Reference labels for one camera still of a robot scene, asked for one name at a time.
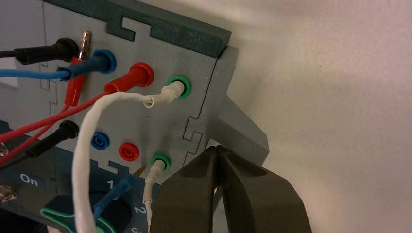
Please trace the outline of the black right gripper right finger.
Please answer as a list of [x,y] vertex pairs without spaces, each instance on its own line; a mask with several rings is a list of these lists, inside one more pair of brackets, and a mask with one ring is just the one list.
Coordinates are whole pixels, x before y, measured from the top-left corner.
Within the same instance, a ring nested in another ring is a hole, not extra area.
[[285,178],[217,147],[219,183],[231,233],[310,233],[303,201]]

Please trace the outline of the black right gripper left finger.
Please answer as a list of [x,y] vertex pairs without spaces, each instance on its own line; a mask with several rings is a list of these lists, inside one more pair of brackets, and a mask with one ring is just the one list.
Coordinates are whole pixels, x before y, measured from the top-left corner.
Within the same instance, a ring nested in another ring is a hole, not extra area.
[[207,148],[161,185],[155,200],[152,233],[210,233],[217,186],[217,151]]

